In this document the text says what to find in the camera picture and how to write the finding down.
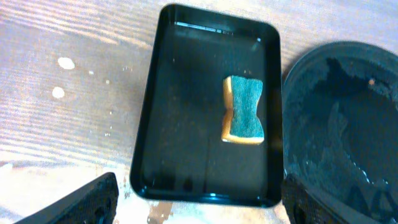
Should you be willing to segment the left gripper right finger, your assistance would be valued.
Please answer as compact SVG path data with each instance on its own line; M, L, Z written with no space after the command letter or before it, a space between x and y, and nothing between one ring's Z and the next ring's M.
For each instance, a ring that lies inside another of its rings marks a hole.
M281 193L291 223L377 223L294 174L285 177Z

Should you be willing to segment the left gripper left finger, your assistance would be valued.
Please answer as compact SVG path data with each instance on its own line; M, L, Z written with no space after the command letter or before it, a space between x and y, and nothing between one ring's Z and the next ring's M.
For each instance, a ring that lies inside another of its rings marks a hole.
M107 172L16 224L112 224L118 197L116 176Z

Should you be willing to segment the green and yellow sponge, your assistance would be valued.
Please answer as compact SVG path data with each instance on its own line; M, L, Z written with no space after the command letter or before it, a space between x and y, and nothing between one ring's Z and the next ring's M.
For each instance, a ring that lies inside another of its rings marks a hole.
M250 145L264 141L264 128L257 116L262 89L262 81L253 78L229 76L223 80L226 113L221 131L222 141Z

